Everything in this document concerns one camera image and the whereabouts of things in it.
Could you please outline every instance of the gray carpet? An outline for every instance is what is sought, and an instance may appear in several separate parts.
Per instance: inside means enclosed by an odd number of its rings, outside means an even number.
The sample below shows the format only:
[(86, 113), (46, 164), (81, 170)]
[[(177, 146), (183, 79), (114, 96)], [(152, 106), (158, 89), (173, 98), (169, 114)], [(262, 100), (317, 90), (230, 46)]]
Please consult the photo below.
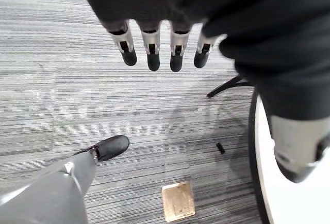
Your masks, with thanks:
[(128, 67), (85, 0), (0, 0), (0, 192), (124, 134), (128, 151), (97, 166), (85, 197), (90, 223), (166, 223), (161, 187), (183, 180), (196, 215), (178, 223), (261, 223), (246, 137), (252, 88), (206, 98), (235, 71), (216, 48), (194, 68), (200, 26), (179, 73), (168, 22), (156, 73), (131, 27), (138, 63)]

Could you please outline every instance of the small brown card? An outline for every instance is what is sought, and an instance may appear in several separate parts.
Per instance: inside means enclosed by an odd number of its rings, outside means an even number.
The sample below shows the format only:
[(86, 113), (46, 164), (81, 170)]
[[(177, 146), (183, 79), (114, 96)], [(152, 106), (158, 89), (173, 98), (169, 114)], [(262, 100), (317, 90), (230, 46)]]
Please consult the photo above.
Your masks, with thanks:
[(189, 181), (162, 187), (165, 220), (179, 220), (195, 214), (194, 200)]

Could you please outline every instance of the black fabric sleeve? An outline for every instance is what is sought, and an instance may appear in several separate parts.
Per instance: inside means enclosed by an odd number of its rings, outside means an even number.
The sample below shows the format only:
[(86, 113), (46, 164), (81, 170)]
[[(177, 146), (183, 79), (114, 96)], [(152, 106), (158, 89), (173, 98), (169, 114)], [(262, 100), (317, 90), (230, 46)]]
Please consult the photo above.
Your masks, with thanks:
[(330, 0), (193, 0), (207, 36), (227, 34), (221, 53), (255, 85), (266, 110), (289, 119), (330, 115)]
[(88, 0), (103, 22), (184, 21), (227, 34), (221, 53), (253, 83), (269, 114), (330, 116), (330, 0)]

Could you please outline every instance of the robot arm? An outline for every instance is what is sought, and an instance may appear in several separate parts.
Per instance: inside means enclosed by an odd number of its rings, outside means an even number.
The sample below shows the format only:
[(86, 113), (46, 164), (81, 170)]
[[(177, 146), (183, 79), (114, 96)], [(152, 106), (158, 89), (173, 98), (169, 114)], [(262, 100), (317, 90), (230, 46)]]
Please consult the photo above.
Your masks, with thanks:
[(192, 24), (204, 24), (196, 67), (205, 65), (215, 38), (227, 34), (220, 51), (235, 60), (238, 73), (260, 93), (283, 174), (300, 182), (322, 158), (330, 134), (330, 0), (88, 2), (128, 65), (137, 60), (133, 40), (128, 25), (116, 24), (138, 22), (153, 71), (159, 68), (160, 39), (159, 26), (152, 24), (171, 21), (169, 56), (175, 72), (181, 69)]

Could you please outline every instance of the chair base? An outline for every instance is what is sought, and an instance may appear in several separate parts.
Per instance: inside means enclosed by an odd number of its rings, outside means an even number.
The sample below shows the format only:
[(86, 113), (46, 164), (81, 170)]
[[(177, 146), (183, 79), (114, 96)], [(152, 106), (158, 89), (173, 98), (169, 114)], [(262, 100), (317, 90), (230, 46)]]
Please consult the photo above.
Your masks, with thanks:
[(216, 87), (215, 89), (213, 89), (211, 92), (209, 92), (207, 94), (207, 97), (212, 98), (212, 97), (214, 97), (215, 95), (221, 93), (224, 90), (231, 89), (231, 88), (234, 88), (234, 87), (243, 87), (243, 86), (253, 87), (253, 85), (251, 83), (245, 81), (242, 77), (240, 77), (238, 75), (238, 76), (235, 76), (234, 78), (232, 78), (231, 80), (225, 82), (224, 84), (222, 84), (222, 85)]

